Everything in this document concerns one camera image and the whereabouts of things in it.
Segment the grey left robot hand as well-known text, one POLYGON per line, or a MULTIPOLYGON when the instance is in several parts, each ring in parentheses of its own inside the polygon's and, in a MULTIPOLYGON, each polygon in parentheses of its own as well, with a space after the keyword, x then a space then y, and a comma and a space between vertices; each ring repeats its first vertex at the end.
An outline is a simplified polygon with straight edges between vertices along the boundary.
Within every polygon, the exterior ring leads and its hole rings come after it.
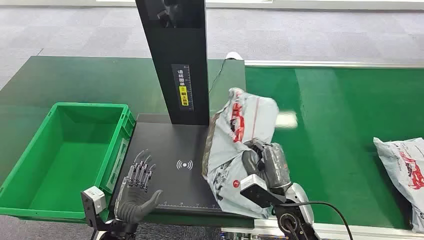
POLYGON ((163 190, 149 194, 149 182, 156 167, 151 164, 152 156, 148 149, 139 152, 123 178, 115 200, 115 219, 138 224, 160 203, 163 190))

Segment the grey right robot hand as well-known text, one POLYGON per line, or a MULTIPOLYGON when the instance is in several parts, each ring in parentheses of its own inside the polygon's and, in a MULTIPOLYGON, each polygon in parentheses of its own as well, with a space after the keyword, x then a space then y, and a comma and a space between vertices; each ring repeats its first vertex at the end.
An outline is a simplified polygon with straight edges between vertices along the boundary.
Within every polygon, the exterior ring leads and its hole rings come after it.
POLYGON ((244 143, 248 150, 242 153, 242 163, 248 175, 263 179, 269 189, 287 189, 292 181, 282 147, 278 143, 267 143, 253 138, 244 143))

